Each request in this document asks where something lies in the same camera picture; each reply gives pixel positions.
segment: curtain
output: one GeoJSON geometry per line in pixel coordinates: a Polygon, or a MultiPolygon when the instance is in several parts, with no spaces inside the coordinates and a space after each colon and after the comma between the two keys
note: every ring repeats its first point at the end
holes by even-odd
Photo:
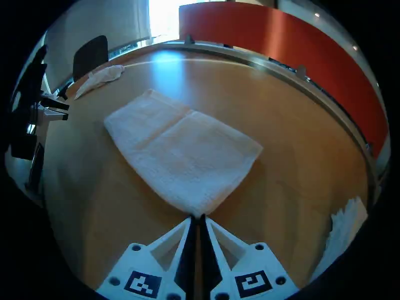
{"type": "Polygon", "coordinates": [[[108,50],[150,38],[149,0],[80,0],[48,29],[46,78],[51,91],[73,73],[75,52],[105,35],[108,50]]]}

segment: screw hole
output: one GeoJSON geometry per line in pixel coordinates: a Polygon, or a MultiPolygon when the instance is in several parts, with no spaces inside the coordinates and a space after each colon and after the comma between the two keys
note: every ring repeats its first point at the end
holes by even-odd
{"type": "Polygon", "coordinates": [[[112,285],[112,286],[119,286],[121,284],[121,281],[117,278],[117,277],[111,277],[108,282],[112,285]]]}
{"type": "Polygon", "coordinates": [[[229,300],[229,295],[226,292],[220,292],[216,294],[215,300],[229,300]]]}
{"type": "Polygon", "coordinates": [[[286,282],[286,278],[283,276],[279,276],[276,280],[275,280],[277,285],[284,285],[286,282]]]}
{"type": "Polygon", "coordinates": [[[181,296],[179,296],[178,294],[175,294],[175,293],[169,293],[166,296],[166,300],[181,300],[181,296]]]}
{"type": "Polygon", "coordinates": [[[133,251],[139,251],[140,249],[142,249],[142,248],[139,245],[132,246],[133,251]]]}

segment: white plastic part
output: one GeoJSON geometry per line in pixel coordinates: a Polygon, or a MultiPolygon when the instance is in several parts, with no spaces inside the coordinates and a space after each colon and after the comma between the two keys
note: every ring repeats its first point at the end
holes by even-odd
{"type": "Polygon", "coordinates": [[[210,218],[205,218],[205,222],[222,276],[222,281],[210,292],[210,299],[228,294],[230,300],[280,300],[299,290],[267,244],[249,245],[210,218]],[[238,260],[232,269],[220,244],[238,260]]]}
{"type": "Polygon", "coordinates": [[[97,292],[110,300],[165,300],[168,295],[184,300],[186,294],[174,279],[190,224],[191,218],[188,217],[148,246],[130,244],[97,292]],[[158,260],[178,243],[168,270],[164,270],[158,260]]]}

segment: chair backrest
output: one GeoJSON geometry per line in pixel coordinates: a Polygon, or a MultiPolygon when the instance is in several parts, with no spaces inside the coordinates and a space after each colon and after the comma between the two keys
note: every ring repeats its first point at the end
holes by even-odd
{"type": "Polygon", "coordinates": [[[105,35],[88,41],[73,57],[73,81],[77,81],[93,69],[109,61],[109,45],[105,35]]]}

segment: folded towel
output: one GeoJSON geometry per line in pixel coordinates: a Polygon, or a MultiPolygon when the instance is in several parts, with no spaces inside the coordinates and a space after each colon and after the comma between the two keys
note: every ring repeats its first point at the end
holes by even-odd
{"type": "Polygon", "coordinates": [[[143,180],[195,217],[217,208],[263,149],[245,134],[153,90],[113,112],[104,124],[143,180]]]}
{"type": "Polygon", "coordinates": [[[107,82],[114,81],[120,78],[122,72],[125,70],[123,65],[117,64],[105,67],[97,73],[90,72],[89,78],[80,86],[75,95],[75,100],[90,90],[97,89],[107,82]]]}

